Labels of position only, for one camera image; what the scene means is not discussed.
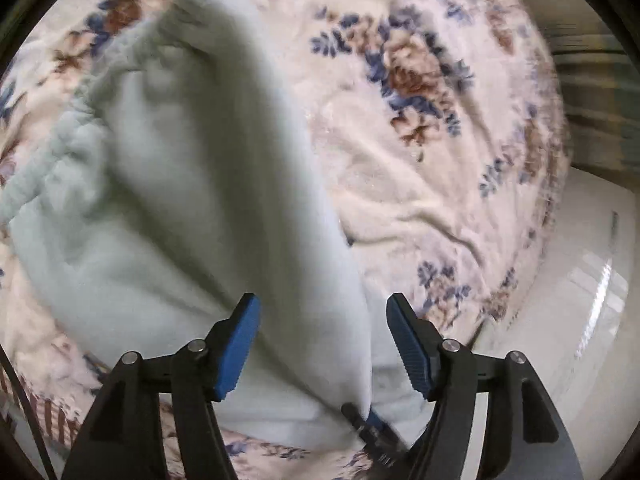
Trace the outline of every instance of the light green towel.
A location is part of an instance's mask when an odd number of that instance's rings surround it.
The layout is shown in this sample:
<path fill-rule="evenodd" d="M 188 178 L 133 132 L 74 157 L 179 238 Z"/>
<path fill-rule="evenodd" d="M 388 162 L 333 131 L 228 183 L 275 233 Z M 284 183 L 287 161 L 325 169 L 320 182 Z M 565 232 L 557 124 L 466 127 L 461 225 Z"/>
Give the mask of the light green towel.
<path fill-rule="evenodd" d="M 216 407 L 223 427 L 350 446 L 338 410 L 366 415 L 373 397 L 412 440 L 425 405 L 384 298 L 365 297 L 254 13 L 175 0 L 123 33 L 7 185 L 0 221 L 40 299 L 108 365 L 174 352 L 257 294 L 260 336 Z"/>

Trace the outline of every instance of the wrinkled fabric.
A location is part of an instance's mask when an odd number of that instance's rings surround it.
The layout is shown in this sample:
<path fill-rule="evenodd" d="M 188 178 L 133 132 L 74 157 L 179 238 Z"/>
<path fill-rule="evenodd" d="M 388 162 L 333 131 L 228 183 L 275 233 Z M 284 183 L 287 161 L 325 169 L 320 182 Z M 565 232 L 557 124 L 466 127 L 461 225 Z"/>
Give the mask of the wrinkled fabric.
<path fill-rule="evenodd" d="M 251 1 L 302 104 L 367 304 L 380 306 L 372 309 L 372 324 L 384 327 L 384 299 L 398 290 L 442 333 L 462 341 L 482 323 L 509 322 L 535 275 L 568 161 L 553 65 L 520 0 Z M 32 65 L 18 56 L 6 75 L 3 183 L 46 139 L 110 42 L 169 0 L 80 2 L 68 32 L 58 27 L 62 40 L 39 35 L 54 28 L 51 22 L 34 31 L 31 51 L 44 47 L 38 71 L 31 74 Z M 62 21 L 56 12 L 53 22 Z M 52 399 L 66 413 L 62 425 L 73 431 L 63 435 L 71 438 L 97 391 L 80 372 L 95 381 L 106 370 L 47 318 L 37 296 L 12 300 L 20 263 L 8 258 L 0 306 L 20 313 L 4 326 L 16 342 L 12 360 L 38 399 Z M 18 344 L 26 326 L 41 318 L 51 332 L 33 345 Z M 56 350 L 54 335 L 83 359 Z M 406 380 L 402 370 L 394 377 L 376 373 L 394 366 L 385 361 L 397 358 L 387 344 L 371 341 L 374 402 Z M 39 352 L 47 358 L 33 358 Z M 70 376 L 54 388 L 52 375 L 69 367 L 81 368 L 78 380 Z M 385 415 L 400 420 L 405 407 L 393 406 L 397 413 Z M 165 451 L 180 475 L 170 408 L 164 408 Z M 368 464 L 362 453 L 321 456 L 229 432 L 224 437 L 234 466 L 249 478 L 353 478 Z"/>
<path fill-rule="evenodd" d="M 175 352 L 257 294 L 260 339 L 219 420 L 340 447 L 340 406 L 369 411 L 366 302 L 256 37 L 244 0 L 175 0 L 121 36 L 12 178 L 0 217 L 53 316 L 108 366 L 131 348 Z"/>

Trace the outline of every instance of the floral bedspread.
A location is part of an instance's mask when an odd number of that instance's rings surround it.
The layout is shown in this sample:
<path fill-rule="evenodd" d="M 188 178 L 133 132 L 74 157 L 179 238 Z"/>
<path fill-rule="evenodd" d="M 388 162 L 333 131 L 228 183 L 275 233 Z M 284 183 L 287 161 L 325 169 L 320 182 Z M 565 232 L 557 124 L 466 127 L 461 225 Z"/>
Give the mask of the floral bedspread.
<path fill-rule="evenodd" d="M 123 28 L 168 0 L 60 0 L 0 82 L 0 184 L 47 137 Z M 568 168 L 553 63 L 520 0 L 253 0 L 280 49 L 367 290 L 404 292 L 469 341 L 531 284 Z M 0 246 L 0 340 L 43 432 L 70 447 L 107 370 L 83 354 Z M 0 389 L 12 395 L 0 372 Z M 183 475 L 162 406 L 171 475 Z M 231 432 L 242 479 L 362 478 L 362 452 Z"/>

